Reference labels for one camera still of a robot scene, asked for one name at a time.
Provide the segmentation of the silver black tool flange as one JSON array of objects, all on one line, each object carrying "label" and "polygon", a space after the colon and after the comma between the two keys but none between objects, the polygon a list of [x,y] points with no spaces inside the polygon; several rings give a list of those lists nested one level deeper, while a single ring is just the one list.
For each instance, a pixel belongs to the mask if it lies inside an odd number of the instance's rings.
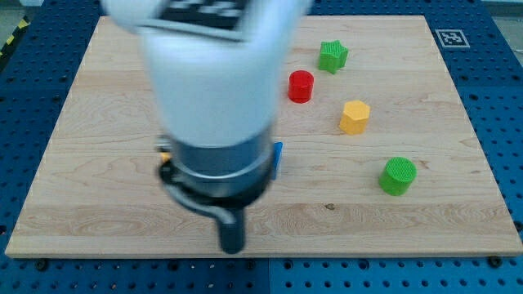
[{"label": "silver black tool flange", "polygon": [[158,171],[164,189],[190,209],[245,207],[264,193],[273,172],[271,126],[222,147],[189,145],[161,135],[156,149],[172,156]]}]

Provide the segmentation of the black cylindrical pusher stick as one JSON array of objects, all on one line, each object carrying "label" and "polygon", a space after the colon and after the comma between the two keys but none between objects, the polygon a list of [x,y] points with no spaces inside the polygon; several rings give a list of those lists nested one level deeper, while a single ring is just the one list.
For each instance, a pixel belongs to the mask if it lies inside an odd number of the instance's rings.
[{"label": "black cylindrical pusher stick", "polygon": [[224,209],[218,214],[220,246],[227,254],[241,252],[245,245],[245,210]]}]

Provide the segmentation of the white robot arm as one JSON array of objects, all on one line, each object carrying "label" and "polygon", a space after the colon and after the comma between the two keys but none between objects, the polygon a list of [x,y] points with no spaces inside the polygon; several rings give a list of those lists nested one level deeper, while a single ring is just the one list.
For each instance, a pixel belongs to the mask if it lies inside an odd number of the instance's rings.
[{"label": "white robot arm", "polygon": [[244,210],[272,177],[281,69],[307,0],[104,0],[141,39],[169,154],[164,189],[216,221],[221,249],[240,252]]}]

